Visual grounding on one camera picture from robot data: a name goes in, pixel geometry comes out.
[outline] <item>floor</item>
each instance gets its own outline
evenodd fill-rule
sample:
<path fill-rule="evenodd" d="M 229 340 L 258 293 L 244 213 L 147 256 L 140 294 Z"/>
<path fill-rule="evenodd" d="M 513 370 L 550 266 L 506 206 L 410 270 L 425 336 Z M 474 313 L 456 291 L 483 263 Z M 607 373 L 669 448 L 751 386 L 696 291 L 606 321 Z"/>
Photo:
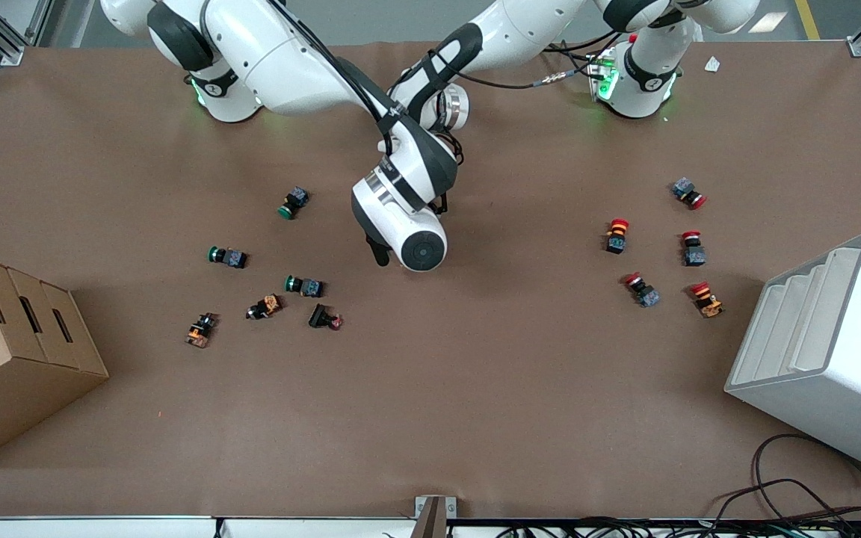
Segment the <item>floor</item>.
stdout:
<path fill-rule="evenodd" d="M 294 9 L 322 40 L 333 45 L 359 45 L 373 41 L 434 41 L 471 19 L 491 0 L 361 0 L 331 2 L 304 0 Z M 804 28 L 800 6 L 806 0 L 762 0 L 750 24 L 731 35 L 707 31 L 705 40 L 840 40 L 861 23 L 861 0 L 820 0 L 811 4 L 815 28 Z M 49 27 L 49 42 L 58 47 L 146 47 L 148 41 L 120 34 L 108 23 L 97 0 L 68 0 L 55 10 Z M 766 31 L 766 22 L 776 26 Z M 586 40 L 607 31 L 592 5 L 564 31 L 568 41 Z"/>

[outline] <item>yellow floor line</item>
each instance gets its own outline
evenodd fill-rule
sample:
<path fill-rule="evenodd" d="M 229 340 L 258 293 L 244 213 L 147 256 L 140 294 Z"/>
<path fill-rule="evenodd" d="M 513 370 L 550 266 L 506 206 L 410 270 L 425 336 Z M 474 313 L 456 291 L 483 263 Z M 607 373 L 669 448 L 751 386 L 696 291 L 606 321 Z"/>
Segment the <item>yellow floor line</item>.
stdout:
<path fill-rule="evenodd" d="M 806 30 L 807 40 L 819 40 L 819 30 L 816 21 L 812 18 L 807 0 L 796 0 L 796 10 L 799 10 L 799 18 L 803 20 L 803 29 Z"/>

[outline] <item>green indicator light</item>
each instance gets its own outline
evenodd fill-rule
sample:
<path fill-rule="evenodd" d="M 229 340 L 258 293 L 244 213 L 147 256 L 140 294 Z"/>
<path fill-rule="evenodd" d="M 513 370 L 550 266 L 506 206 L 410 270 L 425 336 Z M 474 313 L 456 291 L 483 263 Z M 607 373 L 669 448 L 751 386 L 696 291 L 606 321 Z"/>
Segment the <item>green indicator light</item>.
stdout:
<path fill-rule="evenodd" d="M 198 84 L 195 81 L 191 81 L 191 87 L 194 88 L 194 94 L 198 96 L 198 105 L 205 106 L 205 98 L 201 96 L 201 90 L 198 89 Z"/>
<path fill-rule="evenodd" d="M 670 98 L 670 91 L 673 91 L 673 82 L 676 82 L 676 75 L 673 75 L 673 77 L 670 78 L 670 82 L 667 83 L 667 92 L 663 94 L 663 101 Z"/>
<path fill-rule="evenodd" d="M 611 98 L 613 94 L 613 86 L 617 76 L 620 74 L 616 69 L 611 69 L 607 76 L 600 82 L 600 99 Z"/>

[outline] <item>orange terminal block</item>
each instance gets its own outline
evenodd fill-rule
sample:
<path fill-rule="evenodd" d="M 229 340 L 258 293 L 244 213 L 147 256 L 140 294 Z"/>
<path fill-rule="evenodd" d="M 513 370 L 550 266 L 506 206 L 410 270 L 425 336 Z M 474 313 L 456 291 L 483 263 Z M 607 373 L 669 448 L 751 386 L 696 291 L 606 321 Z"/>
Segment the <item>orange terminal block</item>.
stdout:
<path fill-rule="evenodd" d="M 260 300 L 255 306 L 252 306 L 245 312 L 245 319 L 248 320 L 264 320 L 268 319 L 273 313 L 281 310 L 281 302 L 277 299 L 277 295 L 271 294 Z"/>
<path fill-rule="evenodd" d="M 710 285 L 700 282 L 698 285 L 690 286 L 690 292 L 697 298 L 697 308 L 704 318 L 711 318 L 723 312 L 723 303 L 717 300 L 717 296 L 710 291 Z"/>
<path fill-rule="evenodd" d="M 205 347 L 208 347 L 208 339 L 212 334 L 212 328 L 215 328 L 215 314 L 211 312 L 201 314 L 198 317 L 198 323 L 189 328 L 185 341 L 204 350 Z"/>

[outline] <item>cardboard box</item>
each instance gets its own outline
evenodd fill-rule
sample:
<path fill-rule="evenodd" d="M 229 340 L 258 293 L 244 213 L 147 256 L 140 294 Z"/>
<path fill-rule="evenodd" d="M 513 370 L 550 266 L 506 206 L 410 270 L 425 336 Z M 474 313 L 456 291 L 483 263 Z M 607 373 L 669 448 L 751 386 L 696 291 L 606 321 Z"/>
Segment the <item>cardboard box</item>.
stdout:
<path fill-rule="evenodd" d="M 0 446 L 106 379 L 68 291 L 0 265 Z"/>

